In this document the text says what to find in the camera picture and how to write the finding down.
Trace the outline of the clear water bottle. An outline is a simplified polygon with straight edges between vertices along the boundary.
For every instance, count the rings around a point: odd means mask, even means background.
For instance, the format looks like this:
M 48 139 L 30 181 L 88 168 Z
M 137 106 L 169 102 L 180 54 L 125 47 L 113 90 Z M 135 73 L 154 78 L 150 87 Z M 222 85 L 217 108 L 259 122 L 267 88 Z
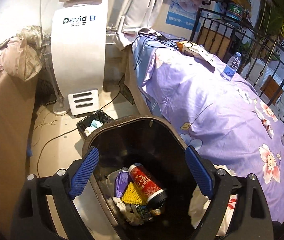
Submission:
M 237 51 L 227 62 L 221 76 L 227 81 L 231 81 L 241 64 L 241 54 Z

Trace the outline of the beige crumpled cloth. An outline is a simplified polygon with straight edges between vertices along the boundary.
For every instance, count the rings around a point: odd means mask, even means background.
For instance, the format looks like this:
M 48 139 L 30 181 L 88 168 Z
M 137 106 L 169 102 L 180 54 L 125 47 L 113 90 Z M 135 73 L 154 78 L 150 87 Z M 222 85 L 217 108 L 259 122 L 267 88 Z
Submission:
M 26 26 L 10 38 L 1 53 L 0 64 L 9 75 L 22 81 L 28 81 L 39 74 L 44 64 L 40 27 Z

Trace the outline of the purple tissue pack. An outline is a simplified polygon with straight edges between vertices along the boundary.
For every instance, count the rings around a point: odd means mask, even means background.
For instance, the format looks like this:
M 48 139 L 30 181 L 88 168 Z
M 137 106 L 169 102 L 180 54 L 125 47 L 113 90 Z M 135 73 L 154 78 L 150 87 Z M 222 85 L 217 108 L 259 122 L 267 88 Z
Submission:
M 128 172 L 128 168 L 123 167 L 117 174 L 114 182 L 114 196 L 116 198 L 121 198 L 130 182 L 131 178 Z

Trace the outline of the white beauty machine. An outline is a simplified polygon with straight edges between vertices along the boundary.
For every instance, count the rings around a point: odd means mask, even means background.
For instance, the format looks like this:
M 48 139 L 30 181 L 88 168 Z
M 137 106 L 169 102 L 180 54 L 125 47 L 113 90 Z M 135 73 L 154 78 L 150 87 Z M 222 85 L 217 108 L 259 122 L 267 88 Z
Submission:
M 54 75 L 72 115 L 99 109 L 108 0 L 59 0 L 51 26 Z

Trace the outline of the red paper tea cup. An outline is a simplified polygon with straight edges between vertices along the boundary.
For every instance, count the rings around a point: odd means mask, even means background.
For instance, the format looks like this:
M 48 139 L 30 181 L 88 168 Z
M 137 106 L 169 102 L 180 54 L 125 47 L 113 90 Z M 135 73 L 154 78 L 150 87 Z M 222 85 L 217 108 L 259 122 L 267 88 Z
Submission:
M 160 209 L 163 207 L 167 194 L 155 182 L 145 167 L 141 163 L 135 163 L 129 167 L 128 172 L 147 207 L 149 209 Z

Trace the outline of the purple floral bed sheet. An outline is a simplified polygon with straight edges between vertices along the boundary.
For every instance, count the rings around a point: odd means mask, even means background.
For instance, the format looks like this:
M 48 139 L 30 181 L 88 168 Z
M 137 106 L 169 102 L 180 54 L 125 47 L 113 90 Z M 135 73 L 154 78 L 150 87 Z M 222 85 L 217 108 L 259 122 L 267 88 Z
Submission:
M 165 118 L 187 145 L 240 177 L 255 174 L 271 218 L 284 221 L 284 123 L 239 74 L 215 72 L 177 49 L 177 39 L 140 35 L 132 44 L 137 87 L 151 114 Z

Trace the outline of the papers on bed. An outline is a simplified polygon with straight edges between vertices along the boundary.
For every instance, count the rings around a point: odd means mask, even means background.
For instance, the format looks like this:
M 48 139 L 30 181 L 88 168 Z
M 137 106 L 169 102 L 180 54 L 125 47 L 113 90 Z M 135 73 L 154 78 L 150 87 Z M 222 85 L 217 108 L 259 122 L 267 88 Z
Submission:
M 184 55 L 201 61 L 209 72 L 215 72 L 214 58 L 203 47 L 191 42 L 181 43 L 178 47 Z

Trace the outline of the white tissues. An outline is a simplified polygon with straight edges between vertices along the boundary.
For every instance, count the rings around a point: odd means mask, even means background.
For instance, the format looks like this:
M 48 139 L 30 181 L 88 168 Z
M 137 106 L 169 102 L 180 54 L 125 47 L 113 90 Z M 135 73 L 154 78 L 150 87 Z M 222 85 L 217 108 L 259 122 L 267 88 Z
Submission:
M 132 210 L 130 204 L 125 204 L 120 198 L 110 197 L 107 200 L 110 208 L 116 215 L 122 214 L 124 219 L 131 225 L 142 225 L 144 221 L 140 219 Z

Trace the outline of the yellow foam net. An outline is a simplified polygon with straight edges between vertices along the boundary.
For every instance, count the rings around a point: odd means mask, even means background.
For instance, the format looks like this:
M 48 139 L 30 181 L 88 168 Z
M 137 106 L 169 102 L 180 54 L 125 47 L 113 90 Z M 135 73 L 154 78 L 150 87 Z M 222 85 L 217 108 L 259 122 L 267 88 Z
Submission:
M 121 200 L 126 204 L 146 205 L 146 202 L 143 200 L 139 191 L 136 189 L 135 184 L 132 182 L 128 184 Z

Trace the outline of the black iron headboard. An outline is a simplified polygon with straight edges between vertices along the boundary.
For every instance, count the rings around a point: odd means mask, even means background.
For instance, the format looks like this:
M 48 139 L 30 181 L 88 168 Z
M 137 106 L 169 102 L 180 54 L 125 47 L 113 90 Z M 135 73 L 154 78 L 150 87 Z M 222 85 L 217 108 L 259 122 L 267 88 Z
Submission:
M 190 40 L 203 46 L 209 53 L 227 62 L 237 51 L 241 64 L 237 72 L 260 91 L 271 75 L 284 91 L 284 46 L 251 27 L 248 23 L 213 10 L 199 8 Z

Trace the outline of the black trash bin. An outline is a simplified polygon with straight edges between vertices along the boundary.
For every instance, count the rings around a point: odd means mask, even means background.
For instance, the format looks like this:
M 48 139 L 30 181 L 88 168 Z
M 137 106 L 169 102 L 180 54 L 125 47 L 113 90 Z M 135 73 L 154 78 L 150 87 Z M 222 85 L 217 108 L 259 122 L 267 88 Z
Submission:
M 151 116 L 111 120 L 86 137 L 83 151 L 91 147 L 99 152 L 91 184 L 120 239 L 215 238 L 209 215 L 192 226 L 188 214 L 196 187 L 213 196 L 215 168 L 186 146 L 168 122 Z M 135 209 L 141 225 L 126 221 L 113 201 L 115 189 L 107 176 L 119 172 L 143 200 Z

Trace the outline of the small black waste basket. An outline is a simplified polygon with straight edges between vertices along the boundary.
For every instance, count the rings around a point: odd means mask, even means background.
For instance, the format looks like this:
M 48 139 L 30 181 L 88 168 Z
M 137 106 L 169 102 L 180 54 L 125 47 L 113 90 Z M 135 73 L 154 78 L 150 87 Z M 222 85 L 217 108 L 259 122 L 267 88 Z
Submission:
M 113 120 L 103 110 L 98 110 L 90 113 L 81 121 L 77 122 L 76 127 L 81 138 L 85 141 L 86 138 L 96 129 L 102 127 L 107 122 Z

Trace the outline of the orange brown cushion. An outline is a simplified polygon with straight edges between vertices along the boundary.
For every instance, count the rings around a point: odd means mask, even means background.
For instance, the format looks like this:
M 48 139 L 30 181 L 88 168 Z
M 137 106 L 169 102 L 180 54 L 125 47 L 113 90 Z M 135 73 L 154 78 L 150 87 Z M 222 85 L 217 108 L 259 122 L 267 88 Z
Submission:
M 272 100 L 272 104 L 276 104 L 280 96 L 283 94 L 283 89 L 280 88 L 280 85 L 274 80 L 274 78 L 269 75 L 266 81 L 261 87 L 261 91 L 269 100 Z

